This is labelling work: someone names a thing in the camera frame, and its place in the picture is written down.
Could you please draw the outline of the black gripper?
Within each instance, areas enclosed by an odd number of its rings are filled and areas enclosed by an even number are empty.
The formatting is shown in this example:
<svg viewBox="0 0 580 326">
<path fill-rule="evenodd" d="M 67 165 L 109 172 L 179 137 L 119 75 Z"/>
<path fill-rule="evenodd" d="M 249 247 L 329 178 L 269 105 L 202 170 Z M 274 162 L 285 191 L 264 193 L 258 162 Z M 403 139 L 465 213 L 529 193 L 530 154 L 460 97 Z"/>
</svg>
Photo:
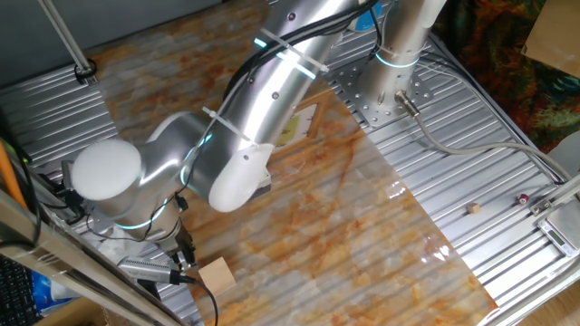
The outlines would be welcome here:
<svg viewBox="0 0 580 326">
<path fill-rule="evenodd" d="M 187 229 L 177 224 L 174 230 L 165 238 L 156 242 L 161 251 L 172 254 L 171 259 L 181 272 L 196 267 L 195 245 Z"/>
</svg>

